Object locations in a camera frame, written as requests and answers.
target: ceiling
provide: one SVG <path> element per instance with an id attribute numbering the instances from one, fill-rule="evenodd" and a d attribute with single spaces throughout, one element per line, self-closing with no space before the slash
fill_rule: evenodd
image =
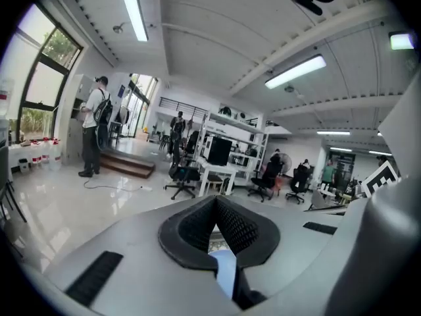
<path id="1" fill-rule="evenodd" d="M 387 0 L 319 3 L 322 16 L 291 0 L 139 1 L 147 43 L 136 40 L 123 0 L 74 2 L 119 68 L 241 99 L 292 132 L 354 130 L 329 144 L 387 149 L 377 127 L 418 65 L 414 51 L 390 49 L 389 32 L 407 27 Z M 123 22 L 124 32 L 114 33 Z M 317 54 L 327 67 L 292 81 L 293 93 L 265 87 Z"/>

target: floor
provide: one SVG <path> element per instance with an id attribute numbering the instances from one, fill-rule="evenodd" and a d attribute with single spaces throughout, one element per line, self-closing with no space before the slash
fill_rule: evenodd
<path id="1" fill-rule="evenodd" d="M 102 168 L 87 184 L 86 178 L 78 176 L 82 164 L 63 166 L 57 172 L 36 168 L 25 175 L 14 174 L 14 196 L 28 223 L 23 223 L 16 210 L 10 211 L 3 201 L 8 220 L 2 220 L 1 226 L 25 263 L 45 273 L 116 221 L 175 202 L 170 197 L 176 189 L 163 190 L 171 183 L 166 151 L 159 151 L 158 144 L 130 138 L 121 139 L 116 148 L 155 162 L 155 172 L 144 180 Z M 305 195 L 306 202 L 297 205 L 293 199 L 286 201 L 286 192 L 287 186 L 279 197 L 264 204 L 309 208 L 310 193 Z M 247 190 L 236 188 L 234 195 L 247 197 Z M 176 201 L 189 198 L 182 192 Z M 249 199 L 260 202 L 258 196 Z"/>

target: staircase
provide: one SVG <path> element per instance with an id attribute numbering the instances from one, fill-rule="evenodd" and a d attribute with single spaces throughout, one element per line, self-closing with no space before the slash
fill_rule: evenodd
<path id="1" fill-rule="evenodd" d="M 144 161 L 136 155 L 130 155 L 115 150 L 101 152 L 100 164 L 106 169 L 144 179 L 148 179 L 155 170 L 154 163 Z"/>

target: backpack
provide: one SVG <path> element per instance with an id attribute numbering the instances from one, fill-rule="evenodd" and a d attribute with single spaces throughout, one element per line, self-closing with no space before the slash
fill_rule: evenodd
<path id="1" fill-rule="evenodd" d="M 99 89 L 99 91 L 103 94 L 103 101 L 98 105 L 98 108 L 93 112 L 93 119 L 97 125 L 108 125 L 111 114 L 112 114 L 112 104 L 110 100 L 110 94 L 108 95 L 108 99 L 105 99 L 104 92 Z"/>

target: white container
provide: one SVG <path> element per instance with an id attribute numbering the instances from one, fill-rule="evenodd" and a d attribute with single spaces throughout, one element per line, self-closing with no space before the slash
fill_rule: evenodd
<path id="1" fill-rule="evenodd" d="M 50 149 L 50 169 L 58 171 L 61 168 L 61 146 L 58 140 L 53 141 Z"/>
<path id="2" fill-rule="evenodd" d="M 0 117 L 4 117 L 9 109 L 13 87 L 14 80 L 11 78 L 4 78 L 0 81 Z"/>
<path id="3" fill-rule="evenodd" d="M 36 166 L 42 160 L 42 145 L 39 142 L 31 143 L 31 163 Z"/>
<path id="4" fill-rule="evenodd" d="M 23 174 L 29 172 L 29 162 L 27 158 L 19 159 L 19 169 L 20 169 L 20 172 Z"/>
<path id="5" fill-rule="evenodd" d="M 41 147 L 41 151 L 42 151 L 41 167 L 44 170 L 50 169 L 50 150 L 51 150 L 51 145 L 48 141 L 48 138 L 44 138 L 44 142 Z"/>

